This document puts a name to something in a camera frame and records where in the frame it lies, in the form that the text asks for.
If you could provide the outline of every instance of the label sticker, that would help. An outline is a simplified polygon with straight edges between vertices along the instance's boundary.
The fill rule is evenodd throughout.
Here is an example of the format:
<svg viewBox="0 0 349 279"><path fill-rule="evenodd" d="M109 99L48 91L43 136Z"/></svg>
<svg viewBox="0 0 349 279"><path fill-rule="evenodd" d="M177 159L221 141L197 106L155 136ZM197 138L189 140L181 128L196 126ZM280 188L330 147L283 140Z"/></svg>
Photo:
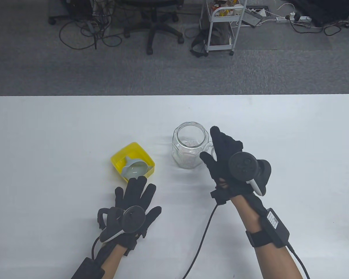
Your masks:
<svg viewBox="0 0 349 279"><path fill-rule="evenodd" d="M267 216L267 219L269 220L269 222L271 223L271 225L272 225L275 229L277 229L278 220L277 220L277 218L274 216L274 214L271 213L271 211L269 211L268 216Z"/></svg>

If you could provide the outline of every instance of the office chair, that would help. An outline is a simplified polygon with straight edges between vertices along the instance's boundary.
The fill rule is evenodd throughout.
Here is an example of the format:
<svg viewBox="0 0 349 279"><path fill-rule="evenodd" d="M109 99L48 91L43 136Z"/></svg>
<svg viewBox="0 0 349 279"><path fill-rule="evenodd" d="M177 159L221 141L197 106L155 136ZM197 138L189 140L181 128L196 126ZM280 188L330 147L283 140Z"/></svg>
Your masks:
<svg viewBox="0 0 349 279"><path fill-rule="evenodd" d="M127 4L130 6L135 6L139 8L150 8L149 15L143 11L141 11L142 21L133 24L132 26L124 28L124 37L129 38L131 35L131 31L141 30L141 29L149 29L149 37L146 47L146 53L151 55L152 51L152 41L154 40L154 36L157 30L161 30L164 32L171 33L177 36L177 42L179 44L184 43L184 38L181 32L178 32L176 29L170 27L165 24L164 21L172 18L173 22L178 21L178 16L176 12L172 13L164 13L163 15L158 17L157 8L168 7L176 5L178 8L182 7L184 4L184 0L120 0L121 3Z"/></svg>

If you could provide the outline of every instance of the black vr controller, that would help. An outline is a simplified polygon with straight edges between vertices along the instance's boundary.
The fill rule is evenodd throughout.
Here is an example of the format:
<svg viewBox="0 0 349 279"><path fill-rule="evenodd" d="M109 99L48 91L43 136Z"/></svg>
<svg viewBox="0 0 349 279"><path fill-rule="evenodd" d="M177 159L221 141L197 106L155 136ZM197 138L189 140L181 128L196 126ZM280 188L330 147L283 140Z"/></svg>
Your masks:
<svg viewBox="0 0 349 279"><path fill-rule="evenodd" d="M271 166L266 160L257 160L248 152L237 152L229 159L229 171L239 180L249 183L256 194L266 194L266 184L271 174Z"/></svg>

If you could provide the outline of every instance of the human arm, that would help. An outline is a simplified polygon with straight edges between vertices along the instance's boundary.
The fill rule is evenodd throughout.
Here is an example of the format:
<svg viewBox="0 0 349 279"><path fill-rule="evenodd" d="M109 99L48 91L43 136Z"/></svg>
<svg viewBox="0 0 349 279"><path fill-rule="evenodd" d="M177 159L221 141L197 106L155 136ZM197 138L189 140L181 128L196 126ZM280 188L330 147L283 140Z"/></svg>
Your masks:
<svg viewBox="0 0 349 279"><path fill-rule="evenodd" d="M230 199L250 233L261 231L259 215L250 207L242 195ZM277 248L273 243L256 247L262 277L264 279L302 279L302 276L286 247Z"/></svg>
<svg viewBox="0 0 349 279"><path fill-rule="evenodd" d="M100 225L100 229L103 231L96 242L100 240L104 244L95 259L92 248L92 259L97 266L100 266L104 270L102 279L112 279L114 277L123 255L128 255L129 251L135 249L137 240L141 236L145 238L148 227L161 213L160 206L152 208L145 215L143 223L137 228L134 226L134 231L132 231L131 222L134 222L134 220L137 222L137 211L129 211L129 221L125 219L125 221L121 221L121 223L116 222L118 219L122 220L124 214L120 214L122 214L123 210L127 212L126 210L130 208L139 207L146 212L156 191L156 186L153 184L149 184L144 191L146 182L147 179L140 176L138 179L131 178L129 180L125 192L121 187L117 187L115 189L115 207L111 207L110 209L102 208L97 214L97 221ZM106 223L102 214L107 214ZM116 235L116 232L119 230L123 230L124 233L119 234L112 240L108 240Z"/></svg>
<svg viewBox="0 0 349 279"><path fill-rule="evenodd" d="M122 259L127 248L117 244L112 250L111 254L107 257L101 268L105 271L102 279L112 279L115 276L117 267L119 266L120 260Z"/></svg>
<svg viewBox="0 0 349 279"><path fill-rule="evenodd" d="M200 158L216 182L216 190L211 192L211 196L216 200L217 205L231 200L249 233L262 231L259 221L260 217L267 212L266 209L261 200L253 194L254 190L251 185L246 180L237 180L229 169L230 158L243 150L242 142L235 141L232 137L221 133L216 126L213 126L210 132L217 161L205 152L200 154ZM237 165L237 168L243 172L246 170L245 165L242 164ZM264 279L302 279L295 262L285 247L277 248L273 243L269 243L256 247L255 251Z"/></svg>

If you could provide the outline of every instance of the extension cord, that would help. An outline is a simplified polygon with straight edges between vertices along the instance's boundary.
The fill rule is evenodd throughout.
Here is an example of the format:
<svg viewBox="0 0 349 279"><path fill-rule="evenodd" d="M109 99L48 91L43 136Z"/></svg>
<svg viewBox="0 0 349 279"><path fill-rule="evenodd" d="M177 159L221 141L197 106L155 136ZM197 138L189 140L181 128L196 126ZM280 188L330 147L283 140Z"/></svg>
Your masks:
<svg viewBox="0 0 349 279"><path fill-rule="evenodd" d="M311 17L310 16L301 16L300 19L298 21L295 21L294 19L295 13L290 13L290 21L292 23L296 22L296 23L310 23L311 22ZM285 19L284 17L281 16L277 16L277 23L288 23L289 20Z"/></svg>

